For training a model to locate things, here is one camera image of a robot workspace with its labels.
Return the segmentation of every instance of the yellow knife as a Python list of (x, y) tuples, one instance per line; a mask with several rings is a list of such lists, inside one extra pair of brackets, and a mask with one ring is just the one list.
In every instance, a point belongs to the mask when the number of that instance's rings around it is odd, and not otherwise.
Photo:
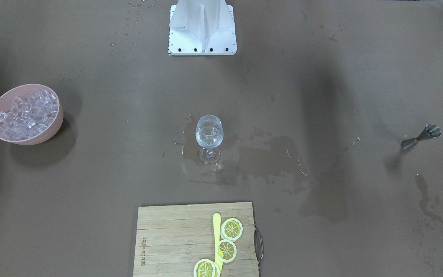
[(220, 273), (222, 272), (223, 262), (218, 258), (217, 244), (220, 242), (220, 226), (222, 225), (222, 216), (218, 212), (213, 214), (213, 232), (215, 233), (215, 264), (220, 267)]

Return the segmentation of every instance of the glass base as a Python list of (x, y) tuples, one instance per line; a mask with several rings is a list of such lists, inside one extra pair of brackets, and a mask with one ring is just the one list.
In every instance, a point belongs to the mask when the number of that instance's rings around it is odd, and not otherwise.
[(199, 158), (207, 165), (216, 163), (221, 156), (222, 152), (219, 149), (201, 148), (199, 150)]

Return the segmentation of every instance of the jigger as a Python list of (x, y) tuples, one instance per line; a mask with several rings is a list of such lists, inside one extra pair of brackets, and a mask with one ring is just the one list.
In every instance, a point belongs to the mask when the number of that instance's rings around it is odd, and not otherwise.
[(421, 140), (436, 139), (442, 135), (442, 131), (435, 124), (428, 124), (418, 137), (403, 140), (401, 147), (406, 151), (411, 151)]

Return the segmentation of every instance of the cutting board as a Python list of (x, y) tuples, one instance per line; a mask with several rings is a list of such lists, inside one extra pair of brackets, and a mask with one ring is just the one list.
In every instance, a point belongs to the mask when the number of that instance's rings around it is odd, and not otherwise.
[(237, 256), (220, 277), (259, 277), (251, 202), (139, 207), (134, 277), (193, 277), (200, 259), (215, 260), (213, 214), (244, 226)]

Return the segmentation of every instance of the wine glass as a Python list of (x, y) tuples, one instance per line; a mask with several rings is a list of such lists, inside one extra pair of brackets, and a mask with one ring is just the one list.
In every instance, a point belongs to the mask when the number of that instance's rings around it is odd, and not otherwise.
[(196, 127), (196, 141), (202, 147), (199, 158), (205, 164), (216, 163), (222, 152), (217, 149), (223, 140), (223, 127), (220, 118), (205, 115), (199, 119)]

